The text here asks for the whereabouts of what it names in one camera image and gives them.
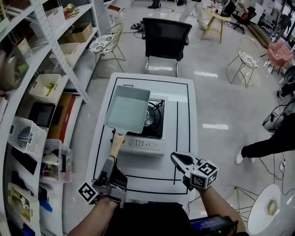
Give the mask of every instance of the electronic device screen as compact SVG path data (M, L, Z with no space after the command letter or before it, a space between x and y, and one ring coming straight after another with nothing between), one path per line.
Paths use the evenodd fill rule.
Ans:
M211 218L205 218L204 220L200 221L194 221L191 222L191 228L195 232L201 232L203 230L209 230L211 228L216 228L219 226L222 226L225 223L225 220L221 217L211 217Z

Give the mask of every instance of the stove control panel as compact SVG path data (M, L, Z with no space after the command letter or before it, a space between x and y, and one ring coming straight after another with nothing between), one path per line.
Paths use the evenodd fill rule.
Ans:
M164 155L164 140L126 136L120 151L147 156Z

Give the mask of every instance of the cardboard box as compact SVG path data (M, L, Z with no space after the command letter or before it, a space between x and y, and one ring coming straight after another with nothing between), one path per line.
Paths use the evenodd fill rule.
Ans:
M65 35L65 38L69 43L84 43L92 32L93 28L91 23L80 24L71 28Z
M51 121L51 125L47 134L48 139L59 139L64 142L65 132L74 101L74 95L69 93L62 94Z

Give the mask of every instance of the wooden pan handle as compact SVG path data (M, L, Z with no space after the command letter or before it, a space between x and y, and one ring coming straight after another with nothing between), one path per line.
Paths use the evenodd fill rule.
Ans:
M117 159L120 147L124 141L125 135L116 134L115 143L112 147L112 150L110 151L110 155Z

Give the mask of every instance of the white shelving unit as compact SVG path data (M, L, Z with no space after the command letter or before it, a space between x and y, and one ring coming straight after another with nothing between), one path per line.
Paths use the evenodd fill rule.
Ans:
M17 109L20 105L20 102L22 100L22 97L24 96L30 81L32 80L33 76L35 75L37 69L39 68L40 64L43 62L43 60L47 57L48 53L52 51L54 55L57 58L57 61L62 68L63 74L61 75L61 78L64 80L64 83L62 84L63 87L65 85L70 85L72 88L76 90L76 92L79 94L79 96L76 96L73 109L70 115L67 131L65 134L65 140L64 144L69 146L74 130L74 125L76 122L76 118L78 116L80 106L82 104L82 101L85 101L86 103L89 100L89 96L86 93L86 87L89 83L91 74L94 70L94 67L91 70L87 70L87 76L81 75L81 67L79 66L80 63L83 63L84 60L84 52L85 48L88 45L88 43L92 40L92 38L95 36L96 33L98 33L98 26L93 26L93 32L92 35L88 38L88 40L85 43L81 43L79 46L79 49L77 51L77 60L75 62L75 69L73 67L70 67L69 63L67 62L63 52L60 49L58 40L59 38L65 33L67 29L71 25L73 25L79 18L81 18L87 11L92 9L95 11L95 7L93 3L87 3L84 5L79 6L80 12L73 18L70 18L66 20L65 25L62 26L58 31L53 32L45 11L43 9L43 3L47 2L49 0L30 0L30 6L26 8L24 11L22 11L19 15L14 17L10 22L8 22L7 27L0 33L0 43L3 41L4 38L7 37L7 35L22 21L24 20L28 15L32 14L35 16L36 21L40 24L41 29L43 31L44 37L46 39L46 45L39 46L36 48L33 48L33 55L30 59L27 60L27 63L29 65L29 69L26 72L21 85L13 91L7 92L8 95L8 104L5 110L5 113L3 115L2 122L0 123L0 216L3 218L3 221L6 222L6 212L5 212L5 200L6 197L4 196L4 170L5 170L5 164L6 164L6 145L7 145L7 139L8 134L10 132L10 128L13 122L13 118L16 115ZM19 173L19 176L24 180L26 186L28 189L30 189L34 196L38 198L38 186L39 186L39 171L40 171L40 165L41 165L41 156L33 156L33 158L37 161L37 166L35 169L34 175L30 174L16 159L11 160L9 164L13 164L13 169L17 170ZM57 198L52 201L54 206L54 211L51 216L47 216L47 218L53 223L53 225L56 225L55 231L57 231L57 235L62 234L62 191L63 191L63 184L52 184L53 189L55 189L55 192L57 193ZM12 218L14 223L22 228L22 224L24 223L20 216L15 214L10 209L7 209L7 212L9 213L9 217ZM39 224L29 225L34 231L35 234L41 235L41 228Z

